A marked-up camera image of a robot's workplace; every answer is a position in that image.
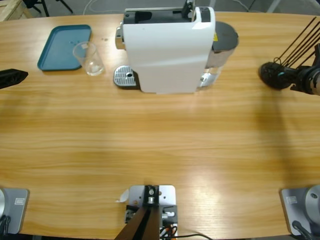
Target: black cable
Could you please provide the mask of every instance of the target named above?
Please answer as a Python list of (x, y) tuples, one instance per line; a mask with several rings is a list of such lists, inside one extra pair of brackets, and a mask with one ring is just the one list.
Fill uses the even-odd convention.
[(190, 237), (195, 237), (195, 236), (200, 236), (203, 238), (206, 238), (208, 240), (213, 240), (212, 238), (201, 234), (201, 233), (195, 233), (195, 234), (189, 234), (189, 235), (180, 235), (180, 236), (165, 236), (165, 237), (161, 237), (161, 239), (163, 240), (169, 240), (169, 239), (182, 239), (182, 238), (190, 238)]
[(253, 0), (253, 1), (252, 1), (251, 5), (248, 7), (248, 10), (251, 9), (252, 5), (253, 5), (255, 2), (256, 2), (256, 0)]

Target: wood grain surface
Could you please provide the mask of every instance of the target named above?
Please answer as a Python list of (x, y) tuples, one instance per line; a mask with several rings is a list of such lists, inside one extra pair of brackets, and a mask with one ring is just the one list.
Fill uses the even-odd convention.
[[(320, 183), (320, 98), (272, 90), (257, 71), (311, 18), (218, 12), (238, 48), (213, 86), (170, 95), (113, 84), (128, 64), (114, 39), (122, 15), (0, 22), (0, 70), (29, 72), (0, 90), (0, 185), (30, 191), (22, 233), (113, 239), (125, 189), (169, 184), (180, 234), (288, 234), (280, 189)], [(106, 71), (39, 70), (50, 31), (75, 24), (91, 26)]]

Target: clear glass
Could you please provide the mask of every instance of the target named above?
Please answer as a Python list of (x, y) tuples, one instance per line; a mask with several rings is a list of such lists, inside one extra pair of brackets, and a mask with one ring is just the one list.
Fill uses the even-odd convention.
[(88, 75), (96, 76), (104, 71), (104, 63), (94, 43), (89, 41), (80, 42), (75, 45), (72, 53)]

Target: sticker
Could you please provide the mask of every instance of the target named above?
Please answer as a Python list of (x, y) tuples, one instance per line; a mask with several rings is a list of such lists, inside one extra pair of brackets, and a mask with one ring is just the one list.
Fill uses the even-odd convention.
[(296, 196), (287, 196), (286, 201), (288, 202), (288, 204), (297, 204), (298, 203)]
[(216, 32), (214, 33), (213, 41), (218, 42), (218, 35)]
[(14, 205), (25, 205), (25, 198), (16, 198), (14, 201)]
[(86, 43), (81, 44), (81, 47), (82, 47), (82, 49), (87, 49), (88, 48), (88, 44), (86, 44)]

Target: blue tray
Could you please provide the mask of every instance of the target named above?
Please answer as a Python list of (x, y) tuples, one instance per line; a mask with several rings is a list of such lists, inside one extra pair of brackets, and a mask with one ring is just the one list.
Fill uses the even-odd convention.
[(81, 67), (72, 51), (78, 43), (89, 41), (89, 25), (66, 25), (52, 29), (38, 61), (42, 71), (75, 70)]

